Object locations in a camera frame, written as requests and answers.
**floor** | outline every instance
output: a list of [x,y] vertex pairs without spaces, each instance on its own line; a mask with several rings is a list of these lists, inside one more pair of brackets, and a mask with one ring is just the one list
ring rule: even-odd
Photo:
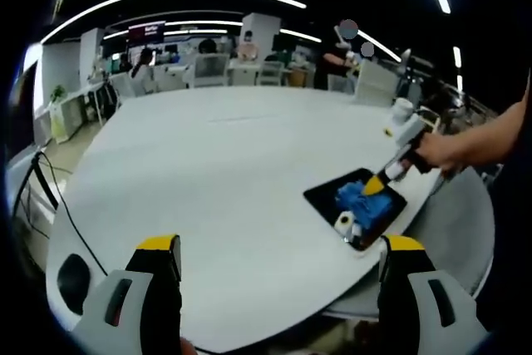
[[[57,180],[58,189],[63,192],[68,185],[71,173],[76,172],[76,167],[91,144],[94,137],[98,134],[101,127],[98,123],[83,126],[69,141],[57,144],[51,141],[45,149],[45,154],[50,159]],[[54,193],[59,199],[57,187],[54,183],[52,172],[46,165],[42,165],[42,172]],[[33,175],[30,178],[32,187],[32,199],[37,195],[42,195],[42,188],[38,184],[37,178]],[[30,215],[35,228],[28,230],[25,234],[25,241],[32,258],[37,265],[45,270],[48,249],[48,238],[52,230],[53,212],[48,210],[45,205],[38,201],[27,202],[24,199],[25,207],[30,205]],[[262,353],[267,355],[292,354],[305,355],[310,353],[364,353],[354,347],[354,328],[358,321],[342,321],[339,319],[325,318],[321,316],[313,317],[308,321],[301,323],[295,328],[284,332],[280,337],[276,337],[271,343],[259,344],[253,348],[253,353]]]

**ceiling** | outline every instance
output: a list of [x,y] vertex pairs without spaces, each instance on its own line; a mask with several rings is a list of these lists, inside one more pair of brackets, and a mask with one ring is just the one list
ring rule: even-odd
[[[62,0],[55,17],[48,19],[51,22],[44,24],[38,35],[44,37],[68,18],[104,1],[106,0]],[[51,42],[79,37],[93,27],[114,26],[117,30],[125,29],[130,24],[119,22],[161,12],[178,13],[167,14],[163,18],[147,17],[135,23],[160,19],[240,21],[241,15],[223,12],[261,12],[281,17],[283,27],[287,29],[323,37],[339,21],[351,18],[364,32],[392,50],[397,50],[397,53],[411,47],[417,56],[434,62],[438,66],[438,72],[449,82],[456,81],[452,47],[460,47],[464,87],[466,91],[488,103],[500,96],[497,88],[492,86],[499,86],[504,82],[503,74],[500,74],[497,81],[493,78],[494,68],[490,68],[494,63],[503,66],[505,60],[495,43],[499,47],[504,44],[511,54],[523,51],[522,42],[505,42],[504,36],[496,34],[501,30],[514,35],[520,32],[519,27],[523,25],[521,14],[524,10],[522,0],[449,0],[450,15],[440,10],[437,0],[296,1],[303,2],[308,7],[301,9],[272,0],[125,0],[81,18],[59,32]],[[183,12],[194,10],[203,12]],[[486,78],[486,70],[491,70],[491,79]],[[520,91],[518,87],[511,87],[506,91],[509,93],[508,99],[518,96]]]

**black tray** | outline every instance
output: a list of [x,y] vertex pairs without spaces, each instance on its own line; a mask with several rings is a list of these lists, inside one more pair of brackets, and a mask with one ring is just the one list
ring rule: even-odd
[[[334,226],[338,216],[342,213],[337,207],[335,200],[338,189],[346,183],[356,182],[358,180],[361,180],[362,183],[366,184],[373,175],[374,174],[370,170],[361,168],[360,170],[355,170],[340,178],[324,183],[323,185],[309,189],[305,191],[303,195],[311,206],[314,207],[331,226]],[[363,233],[360,241],[351,243],[351,246],[354,249],[359,251],[367,249],[381,236],[382,233],[384,233],[388,226],[390,226],[397,216],[399,216],[399,214],[405,209],[405,198],[394,189],[387,186],[383,193],[387,194],[392,199],[392,207],[387,213],[378,219],[371,230]]]

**blue towel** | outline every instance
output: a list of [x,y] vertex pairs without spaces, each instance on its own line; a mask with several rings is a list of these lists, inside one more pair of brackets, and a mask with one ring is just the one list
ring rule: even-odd
[[352,211],[364,230],[372,228],[375,221],[392,207],[387,195],[363,195],[364,184],[359,180],[347,183],[336,194],[336,204],[341,211]]

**white pillar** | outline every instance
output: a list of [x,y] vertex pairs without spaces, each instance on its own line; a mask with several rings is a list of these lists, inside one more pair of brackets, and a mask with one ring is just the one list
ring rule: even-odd
[[244,40],[246,31],[253,32],[253,42],[259,47],[259,62],[263,62],[271,54],[273,37],[281,29],[281,19],[252,12],[242,19],[243,26],[240,30],[240,42]]
[[104,37],[104,30],[94,28],[81,35],[80,49],[80,85],[87,84],[88,77],[92,74],[92,63],[100,49],[101,40]]

